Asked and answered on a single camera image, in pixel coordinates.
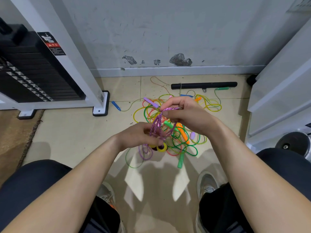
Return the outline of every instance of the dark pants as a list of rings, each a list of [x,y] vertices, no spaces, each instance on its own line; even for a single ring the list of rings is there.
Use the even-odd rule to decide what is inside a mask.
[[[275,148],[265,149],[257,155],[311,200],[309,161],[292,151]],[[0,232],[70,170],[52,160],[35,161],[17,170],[0,189]],[[202,224],[211,233],[228,232],[231,226],[241,226],[246,232],[253,232],[228,183],[210,194],[204,194],[199,211]],[[80,232],[117,232],[119,224],[117,211],[96,197]]]
[[[32,201],[72,168],[53,160],[39,160],[18,169],[0,188],[0,232]],[[118,232],[120,216],[95,197],[80,232]]]
[[[311,200],[311,163],[303,156],[284,149],[269,148],[257,154],[270,168]],[[253,232],[229,183],[212,193],[205,193],[199,204],[203,226],[210,233]]]

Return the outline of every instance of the jump rope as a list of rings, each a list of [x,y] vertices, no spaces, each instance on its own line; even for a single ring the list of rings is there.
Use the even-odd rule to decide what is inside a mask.
[[[167,90],[167,88],[165,87],[166,85],[170,85],[170,84],[167,84],[167,83],[161,81],[165,85],[160,85],[160,84],[153,82],[152,78],[156,78],[159,81],[161,81],[161,80],[158,79],[157,77],[151,77],[150,78],[150,81],[153,84],[164,87],[166,89],[166,91],[168,92],[168,94],[163,94],[163,95],[159,96],[159,98],[157,98],[157,99],[140,98],[136,101],[133,101],[127,110],[120,110],[120,111],[126,112],[126,111],[130,110],[130,108],[132,107],[132,105],[135,102],[143,100],[142,101],[142,107],[133,113],[133,119],[136,123],[138,123],[138,121],[135,119],[135,114],[140,110],[144,110],[143,115],[144,115],[146,121],[148,123],[153,123],[153,125],[150,129],[149,135],[161,139],[162,141],[164,141],[164,144],[163,144],[163,147],[154,147],[154,146],[151,146],[148,144],[143,144],[141,146],[138,146],[138,153],[139,153],[140,157],[142,158],[142,162],[137,167],[133,167],[128,163],[127,154],[130,151],[130,149],[128,149],[126,154],[125,154],[125,162],[130,168],[139,168],[143,164],[144,161],[150,160],[152,158],[153,150],[156,149],[159,152],[166,152],[170,156],[178,156],[179,155],[179,161],[178,161],[177,167],[182,168],[183,162],[184,162],[184,155],[188,154],[190,156],[197,156],[198,150],[195,146],[206,143],[207,137],[202,136],[203,141],[201,141],[201,135],[200,134],[194,133],[193,131],[187,129],[185,126],[183,126],[180,123],[172,123],[168,118],[163,117],[162,112],[159,111],[159,108],[161,107],[161,105],[164,102],[166,102],[168,100],[168,98],[164,99],[163,97],[174,97],[174,95],[170,94],[169,91]],[[204,95],[196,94],[195,91],[193,91],[193,90],[189,90],[184,96],[193,97],[197,103],[199,103],[200,105],[204,105],[204,107],[203,107],[204,109],[208,109],[211,112],[219,112],[222,109],[222,106],[221,106],[221,100],[216,94],[217,90],[226,90],[226,89],[216,88],[214,90],[215,96],[217,97],[219,102],[217,100],[214,100],[214,99],[209,99]],[[194,92],[194,96],[188,95],[188,93],[190,91]],[[196,153],[193,154],[193,153],[189,152],[189,149],[188,149],[189,147],[193,147],[196,150]]]

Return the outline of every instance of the black metal rod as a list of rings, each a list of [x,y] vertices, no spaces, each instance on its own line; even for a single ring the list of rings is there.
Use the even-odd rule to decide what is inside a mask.
[[[194,88],[234,88],[238,85],[237,82],[219,82],[219,83],[175,83],[171,85],[171,89],[194,89]]]
[[[13,29],[4,22],[3,19],[0,18],[0,34],[7,35],[10,34]]]

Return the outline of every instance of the person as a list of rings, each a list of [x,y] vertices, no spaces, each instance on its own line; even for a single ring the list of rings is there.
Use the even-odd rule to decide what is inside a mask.
[[[176,106],[182,109],[163,111]],[[189,97],[172,97],[160,111],[208,137],[229,180],[219,187],[212,174],[199,175],[197,231],[310,232],[311,163],[289,150],[252,153]],[[51,160],[21,167],[0,189],[0,230],[124,231],[113,190],[102,182],[119,152],[141,144],[162,145],[148,135],[150,127],[138,123],[113,135],[73,169]]]

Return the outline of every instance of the warning label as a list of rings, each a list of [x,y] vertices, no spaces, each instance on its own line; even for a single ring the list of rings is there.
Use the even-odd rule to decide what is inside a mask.
[[[50,32],[38,32],[37,34],[54,55],[66,55]]]

